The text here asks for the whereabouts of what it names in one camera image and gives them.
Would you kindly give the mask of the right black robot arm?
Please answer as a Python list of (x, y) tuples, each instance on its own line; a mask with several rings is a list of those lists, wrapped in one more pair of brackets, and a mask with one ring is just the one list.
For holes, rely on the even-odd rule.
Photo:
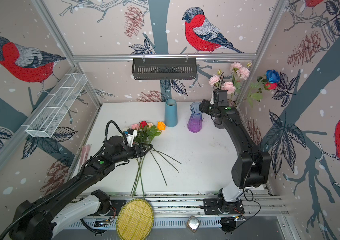
[(251, 187), (268, 181), (271, 156), (254, 143), (236, 108), (229, 106), (227, 91), (216, 89), (210, 101), (204, 100), (199, 110), (212, 117), (214, 125), (226, 129), (237, 151), (237, 160), (231, 169), (231, 182), (220, 189), (215, 199), (204, 199), (206, 215), (244, 214), (241, 196)]

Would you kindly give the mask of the blue artificial rose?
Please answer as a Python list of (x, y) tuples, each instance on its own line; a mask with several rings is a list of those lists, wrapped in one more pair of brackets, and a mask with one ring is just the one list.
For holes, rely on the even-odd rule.
[(271, 84), (277, 84), (280, 81), (280, 75), (276, 70), (268, 70), (266, 72), (266, 79)]

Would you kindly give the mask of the pink grey glass vase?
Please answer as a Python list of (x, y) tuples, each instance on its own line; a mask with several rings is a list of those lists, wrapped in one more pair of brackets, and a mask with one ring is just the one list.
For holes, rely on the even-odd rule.
[(214, 123), (214, 126), (218, 129), (224, 129), (224, 125), (223, 125), (223, 117), (221, 118), (212, 118), (213, 119), (213, 123)]

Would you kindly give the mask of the teal ceramic vase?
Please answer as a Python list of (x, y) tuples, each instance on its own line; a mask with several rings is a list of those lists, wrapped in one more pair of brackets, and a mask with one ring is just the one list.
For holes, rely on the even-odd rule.
[(168, 99), (165, 105), (165, 125), (172, 128), (175, 127), (177, 123), (177, 103), (174, 99)]

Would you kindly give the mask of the pink carnation bunch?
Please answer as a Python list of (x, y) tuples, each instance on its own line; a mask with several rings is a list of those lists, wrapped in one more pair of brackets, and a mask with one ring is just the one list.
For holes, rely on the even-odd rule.
[(225, 73), (222, 70), (218, 70), (215, 75), (213, 75), (208, 83), (214, 90), (225, 90), (228, 94), (228, 101), (231, 105), (235, 102), (235, 96), (240, 93), (239, 82), (232, 78), (231, 80), (225, 81)]
[(232, 72), (232, 82), (238, 93), (241, 89), (242, 80), (247, 80), (250, 77), (250, 67), (252, 62), (248, 62), (242, 65), (240, 62), (233, 62), (230, 65), (230, 70)]

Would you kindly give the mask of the red artificial rose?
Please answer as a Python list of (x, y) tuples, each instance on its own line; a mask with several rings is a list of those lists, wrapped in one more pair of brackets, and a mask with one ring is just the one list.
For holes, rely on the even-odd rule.
[(251, 83), (245, 97), (236, 101), (235, 105), (238, 107), (241, 103), (246, 102), (250, 107), (253, 107), (254, 102), (260, 102), (263, 99), (263, 92), (274, 90), (277, 86), (277, 83), (264, 81)]

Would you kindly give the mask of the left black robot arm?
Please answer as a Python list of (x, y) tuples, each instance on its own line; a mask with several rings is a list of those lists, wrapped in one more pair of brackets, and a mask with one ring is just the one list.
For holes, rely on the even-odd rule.
[(73, 222), (96, 213), (100, 207), (107, 211), (109, 196), (102, 191), (95, 191), (76, 210), (67, 205), (116, 167), (128, 164), (131, 159), (144, 157), (152, 149), (151, 144), (129, 144), (124, 132), (105, 137), (101, 148), (72, 179), (41, 199), (20, 204), (13, 222), (1, 233), (0, 240), (6, 236), (13, 240), (51, 240)]

